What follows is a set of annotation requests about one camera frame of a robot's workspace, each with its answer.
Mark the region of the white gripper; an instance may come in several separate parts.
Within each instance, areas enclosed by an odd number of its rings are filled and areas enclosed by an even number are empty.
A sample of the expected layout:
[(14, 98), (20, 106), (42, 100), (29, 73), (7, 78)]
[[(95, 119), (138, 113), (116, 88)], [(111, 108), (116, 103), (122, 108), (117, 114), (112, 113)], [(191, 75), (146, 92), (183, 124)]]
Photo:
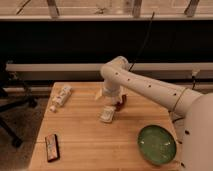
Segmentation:
[(123, 88), (117, 87), (115, 89), (108, 88), (106, 85), (102, 87), (102, 95), (109, 97), (112, 103), (122, 102)]

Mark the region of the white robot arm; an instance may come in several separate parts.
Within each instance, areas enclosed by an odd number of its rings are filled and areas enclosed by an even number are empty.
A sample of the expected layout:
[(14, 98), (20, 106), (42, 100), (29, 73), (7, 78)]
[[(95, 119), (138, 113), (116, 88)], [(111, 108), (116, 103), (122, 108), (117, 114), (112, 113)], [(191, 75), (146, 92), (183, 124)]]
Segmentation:
[(118, 56), (100, 74), (103, 94), (116, 97), (121, 86), (185, 118), (180, 171), (213, 171), (213, 93), (141, 76), (128, 71), (128, 60)]

